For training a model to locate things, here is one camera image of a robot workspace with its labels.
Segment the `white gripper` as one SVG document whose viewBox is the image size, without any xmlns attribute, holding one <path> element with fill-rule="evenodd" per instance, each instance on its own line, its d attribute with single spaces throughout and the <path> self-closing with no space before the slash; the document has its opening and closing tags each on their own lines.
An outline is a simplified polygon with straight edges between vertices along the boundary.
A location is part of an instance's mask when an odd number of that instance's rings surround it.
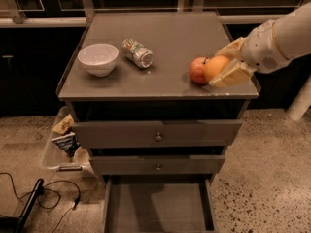
<svg viewBox="0 0 311 233">
<path fill-rule="evenodd" d="M 218 50 L 215 56 L 233 60 L 209 85 L 234 86 L 249 81 L 256 71 L 269 74 L 288 66 L 290 60 L 279 47 L 274 26 L 275 21 L 269 20 L 253 29 L 245 39 L 240 37 Z"/>
</svg>

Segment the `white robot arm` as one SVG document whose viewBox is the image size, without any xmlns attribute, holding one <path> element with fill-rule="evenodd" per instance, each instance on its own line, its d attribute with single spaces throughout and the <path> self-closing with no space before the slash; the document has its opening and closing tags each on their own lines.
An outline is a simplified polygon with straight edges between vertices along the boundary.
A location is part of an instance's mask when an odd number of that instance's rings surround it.
<svg viewBox="0 0 311 233">
<path fill-rule="evenodd" d="M 209 85 L 228 87 L 247 82 L 255 72 L 270 74 L 311 53 L 311 3 L 269 20 L 218 50 L 229 63 Z"/>
</svg>

